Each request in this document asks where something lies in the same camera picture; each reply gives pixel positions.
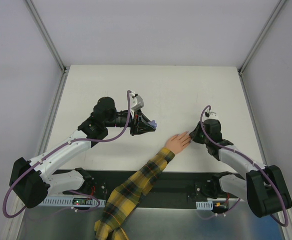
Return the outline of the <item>purple nail polish bottle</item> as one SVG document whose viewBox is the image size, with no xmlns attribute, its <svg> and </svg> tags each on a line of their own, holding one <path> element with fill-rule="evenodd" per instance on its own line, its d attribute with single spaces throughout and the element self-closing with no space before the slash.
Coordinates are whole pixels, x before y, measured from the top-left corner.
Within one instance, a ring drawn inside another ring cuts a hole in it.
<svg viewBox="0 0 292 240">
<path fill-rule="evenodd" d="M 149 122 L 148 122 L 148 125 L 150 125 L 150 126 L 153 127 L 154 129 L 158 126 L 157 123 L 156 123 L 154 120 L 149 121 Z"/>
</svg>

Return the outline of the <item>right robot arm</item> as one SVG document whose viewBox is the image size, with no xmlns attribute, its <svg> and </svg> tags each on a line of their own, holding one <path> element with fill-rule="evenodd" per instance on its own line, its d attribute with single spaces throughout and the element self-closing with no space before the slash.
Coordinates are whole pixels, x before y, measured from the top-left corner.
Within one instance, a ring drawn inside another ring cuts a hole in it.
<svg viewBox="0 0 292 240">
<path fill-rule="evenodd" d="M 198 122 L 190 133 L 191 140 L 206 147 L 216 160 L 230 166 L 234 173 L 214 174 L 201 188 L 208 198 L 220 198 L 226 193 L 246 201 L 253 214 L 259 218 L 286 211 L 292 199 L 283 173 L 276 165 L 255 162 L 241 153 L 232 142 L 224 139 L 217 119 Z"/>
</svg>

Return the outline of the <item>yellow plaid sleeve forearm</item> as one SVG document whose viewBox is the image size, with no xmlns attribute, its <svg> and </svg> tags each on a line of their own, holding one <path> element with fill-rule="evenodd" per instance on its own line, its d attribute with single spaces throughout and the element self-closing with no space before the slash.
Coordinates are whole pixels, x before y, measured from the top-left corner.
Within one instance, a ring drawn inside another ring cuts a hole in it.
<svg viewBox="0 0 292 240">
<path fill-rule="evenodd" d="M 122 224 L 153 188 L 168 163 L 175 157 L 162 148 L 153 158 L 110 194 L 101 219 L 94 225 L 96 240 L 127 240 Z"/>
</svg>

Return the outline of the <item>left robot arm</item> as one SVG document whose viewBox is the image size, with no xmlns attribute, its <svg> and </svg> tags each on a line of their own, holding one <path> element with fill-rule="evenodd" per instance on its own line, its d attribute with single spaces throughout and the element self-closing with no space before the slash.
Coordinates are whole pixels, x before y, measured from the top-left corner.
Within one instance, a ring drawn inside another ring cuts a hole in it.
<svg viewBox="0 0 292 240">
<path fill-rule="evenodd" d="M 156 122 L 149 120 L 141 110 L 144 101 L 140 95 L 128 91 L 127 103 L 127 110 L 117 111 L 114 99 L 108 96 L 100 98 L 90 116 L 58 146 L 30 160 L 22 157 L 16 160 L 8 193 L 14 192 L 28 209 L 42 203 L 48 195 L 69 190 L 76 190 L 82 195 L 89 193 L 92 177 L 82 168 L 56 176 L 53 174 L 80 153 L 98 143 L 107 143 L 108 128 L 129 129 L 132 136 L 156 130 Z"/>
</svg>

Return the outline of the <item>mannequin hand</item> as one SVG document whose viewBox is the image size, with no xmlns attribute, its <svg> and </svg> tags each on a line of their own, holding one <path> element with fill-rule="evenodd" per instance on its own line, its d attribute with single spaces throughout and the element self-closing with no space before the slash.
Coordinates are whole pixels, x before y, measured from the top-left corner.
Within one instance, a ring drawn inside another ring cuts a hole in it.
<svg viewBox="0 0 292 240">
<path fill-rule="evenodd" d="M 164 148 L 170 150 L 173 154 L 177 155 L 182 152 L 191 143 L 191 137 L 187 131 L 176 134 L 169 138 Z"/>
</svg>

